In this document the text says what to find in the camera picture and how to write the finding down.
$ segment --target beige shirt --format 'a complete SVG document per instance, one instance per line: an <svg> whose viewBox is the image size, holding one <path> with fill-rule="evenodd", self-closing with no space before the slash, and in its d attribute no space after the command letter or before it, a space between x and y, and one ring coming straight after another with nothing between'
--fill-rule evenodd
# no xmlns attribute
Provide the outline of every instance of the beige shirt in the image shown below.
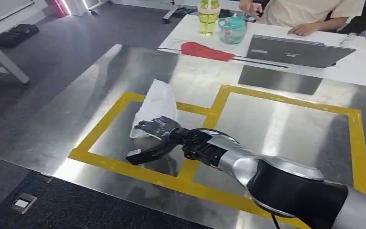
<svg viewBox="0 0 366 229"><path fill-rule="evenodd" d="M295 27L302 23L360 16L365 0L270 0L259 23Z"/></svg>

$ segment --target laptop lid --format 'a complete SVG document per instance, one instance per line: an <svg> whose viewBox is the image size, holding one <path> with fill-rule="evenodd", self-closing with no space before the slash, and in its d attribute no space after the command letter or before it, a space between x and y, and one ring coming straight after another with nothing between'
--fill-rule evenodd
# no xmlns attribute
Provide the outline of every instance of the laptop lid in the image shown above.
<svg viewBox="0 0 366 229"><path fill-rule="evenodd" d="M253 35L246 57L265 61L327 68L355 49L262 35Z"/></svg>

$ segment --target robotic arm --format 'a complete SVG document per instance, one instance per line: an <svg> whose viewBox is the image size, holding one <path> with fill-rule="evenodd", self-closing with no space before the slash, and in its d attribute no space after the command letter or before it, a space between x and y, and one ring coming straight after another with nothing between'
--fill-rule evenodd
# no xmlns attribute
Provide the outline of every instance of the robotic arm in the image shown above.
<svg viewBox="0 0 366 229"><path fill-rule="evenodd" d="M312 229L366 228L366 195L325 181L316 168L278 156L256 155L225 133L188 130L164 116L142 121L136 128L159 137L162 144L128 156L133 165L160 159L182 145L187 159L199 160L235 178L274 220L274 215L297 217Z"/></svg>

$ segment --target metal table surface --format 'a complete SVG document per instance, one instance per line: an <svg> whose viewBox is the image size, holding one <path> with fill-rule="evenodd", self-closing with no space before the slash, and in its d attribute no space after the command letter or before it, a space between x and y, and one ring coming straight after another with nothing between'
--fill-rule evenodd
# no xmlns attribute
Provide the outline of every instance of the metal table surface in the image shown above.
<svg viewBox="0 0 366 229"><path fill-rule="evenodd" d="M365 86L122 45L25 123L0 159L212 228L275 228L233 178L178 148L143 167L125 162L148 146L129 132L153 79L172 87L182 126L224 131L366 192Z"/></svg>

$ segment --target yellow tape square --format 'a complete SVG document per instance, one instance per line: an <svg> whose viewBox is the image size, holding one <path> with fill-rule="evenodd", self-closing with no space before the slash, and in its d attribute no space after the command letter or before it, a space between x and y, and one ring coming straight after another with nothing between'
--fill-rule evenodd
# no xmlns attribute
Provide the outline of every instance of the yellow tape square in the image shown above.
<svg viewBox="0 0 366 229"><path fill-rule="evenodd" d="M243 94L247 96L268 99L272 101L293 104L297 106L312 108L321 111L332 112L336 114L347 115L349 123L350 149L352 161L352 173L354 188L366 193L366 146L359 110L344 108L339 106L316 104L297 99L291 99L276 94L260 92L256 90L222 85L211 108L200 107L192 104L177 102L177 108L199 115L205 115L206 119L203 128L214 128L218 122L219 116L225 106L230 93ZM198 167L198 161L185 160L177 177L159 173L143 167L133 166L126 162L104 157L98 154L90 153L92 145L100 138L113 119L123 110L128 102L142 102L145 96L126 92L113 105L113 107L103 116L98 124L87 134L81 143L71 151L68 158L84 162L93 166L133 177L145 182L156 184L162 187L173 189L194 197L202 198L211 202L225 205L231 208L243 210L258 216L270 217L270 213L260 209L252 200L220 191L214 188L206 187L192 182L192 178ZM279 221L298 228L308 228L298 219L279 218Z"/></svg>

